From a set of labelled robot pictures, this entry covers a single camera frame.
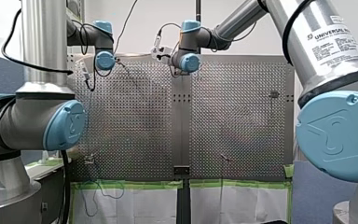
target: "silver cylinder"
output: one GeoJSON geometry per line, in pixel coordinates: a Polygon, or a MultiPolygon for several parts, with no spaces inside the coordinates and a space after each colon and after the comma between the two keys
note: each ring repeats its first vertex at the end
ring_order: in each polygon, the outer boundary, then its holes
{"type": "MultiPolygon", "coordinates": [[[[66,5],[62,0],[22,0],[23,60],[51,68],[67,69],[66,5]]],[[[17,92],[73,92],[67,74],[25,68],[25,84],[17,92]]]]}
{"type": "Polygon", "coordinates": [[[0,161],[0,204],[25,194],[29,188],[30,178],[20,157],[0,161]]]}
{"type": "Polygon", "coordinates": [[[216,33],[228,40],[233,40],[256,21],[266,15],[257,0],[246,0],[230,16],[215,28],[216,33]]]}
{"type": "MultiPolygon", "coordinates": [[[[303,1],[266,1],[281,36],[303,1]]],[[[288,38],[288,51],[303,95],[339,77],[358,73],[358,44],[328,0],[311,2],[298,16],[288,38]]]]}

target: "green tape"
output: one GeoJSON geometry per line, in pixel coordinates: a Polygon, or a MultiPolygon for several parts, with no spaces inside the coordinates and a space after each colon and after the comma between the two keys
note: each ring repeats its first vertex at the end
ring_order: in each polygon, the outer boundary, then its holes
{"type": "MultiPolygon", "coordinates": [[[[160,182],[133,182],[98,180],[102,189],[181,189],[182,181],[160,181],[160,182]]],[[[99,186],[93,182],[72,183],[73,189],[98,189],[99,186]]]]}
{"type": "Polygon", "coordinates": [[[51,160],[51,161],[46,161],[46,164],[40,164],[39,162],[32,162],[29,163],[28,165],[26,165],[26,167],[31,167],[31,166],[56,166],[58,164],[62,164],[62,160],[51,160]]]}
{"type": "Polygon", "coordinates": [[[71,190],[71,215],[69,216],[69,223],[75,224],[75,191],[71,190]]]}
{"type": "MultiPolygon", "coordinates": [[[[287,182],[259,182],[245,180],[223,180],[223,186],[242,187],[252,189],[289,189],[292,183],[287,182]]],[[[192,189],[220,188],[222,181],[219,179],[210,180],[190,180],[192,189]]]]}
{"type": "Polygon", "coordinates": [[[293,184],[290,184],[289,192],[287,192],[287,222],[292,223],[292,209],[293,209],[293,184]]]}
{"type": "Polygon", "coordinates": [[[292,178],[295,173],[295,166],[293,164],[284,165],[284,172],[286,174],[286,178],[292,178]]]}

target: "black bracket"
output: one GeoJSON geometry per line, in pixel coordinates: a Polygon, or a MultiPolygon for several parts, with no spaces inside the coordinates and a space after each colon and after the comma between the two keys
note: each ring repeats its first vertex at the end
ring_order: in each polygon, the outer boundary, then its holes
{"type": "Polygon", "coordinates": [[[278,91],[271,91],[270,93],[269,93],[269,97],[270,98],[274,98],[274,99],[276,99],[276,98],[279,98],[279,92],[278,91]]]}
{"type": "Polygon", "coordinates": [[[173,167],[173,173],[175,175],[190,175],[189,166],[175,166],[173,167]]]}

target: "blue joint cap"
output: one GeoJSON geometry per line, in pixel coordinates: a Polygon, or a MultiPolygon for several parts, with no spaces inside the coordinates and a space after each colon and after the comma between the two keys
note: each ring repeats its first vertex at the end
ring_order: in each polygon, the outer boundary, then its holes
{"type": "Polygon", "coordinates": [[[310,100],[298,116],[296,135],[313,165],[358,183],[358,91],[330,91],[310,100]]]}
{"type": "Polygon", "coordinates": [[[182,22],[182,33],[189,33],[197,31],[201,28],[201,23],[199,21],[183,21],[182,22]]]}
{"type": "Polygon", "coordinates": [[[95,58],[95,65],[98,69],[108,71],[113,69],[116,64],[116,59],[109,51],[101,51],[95,58]]]}
{"type": "Polygon", "coordinates": [[[200,57],[194,53],[188,53],[182,56],[180,61],[180,68],[188,73],[193,73],[200,68],[200,57]]]}
{"type": "Polygon", "coordinates": [[[112,34],[112,23],[110,23],[109,21],[94,21],[94,25],[112,34]]]}
{"type": "Polygon", "coordinates": [[[80,139],[86,121],[84,107],[77,100],[64,103],[53,115],[43,137],[47,151],[66,150],[80,139]]]}

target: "pegboard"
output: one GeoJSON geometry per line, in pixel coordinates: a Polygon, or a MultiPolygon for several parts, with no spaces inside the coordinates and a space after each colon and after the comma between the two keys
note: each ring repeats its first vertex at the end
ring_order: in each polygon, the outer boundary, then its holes
{"type": "Polygon", "coordinates": [[[93,93],[75,63],[70,83],[89,113],[75,180],[173,179],[178,161],[190,166],[191,178],[284,179],[283,165],[292,160],[294,70],[283,57],[202,56],[200,72],[179,79],[150,56],[121,60],[126,69],[116,65],[97,77],[93,93]],[[179,103],[175,85],[185,78],[187,99],[179,103]],[[180,116],[178,104],[190,116],[180,116]],[[179,138],[188,139],[182,154],[179,138]]]}
{"type": "Polygon", "coordinates": [[[192,78],[191,178],[282,180],[292,162],[294,70],[283,57],[204,57],[192,78]]]}
{"type": "Polygon", "coordinates": [[[94,92],[86,88],[77,65],[72,83],[88,121],[73,177],[172,179],[169,68],[148,57],[121,60],[126,69],[116,65],[108,77],[97,76],[94,92]]]}

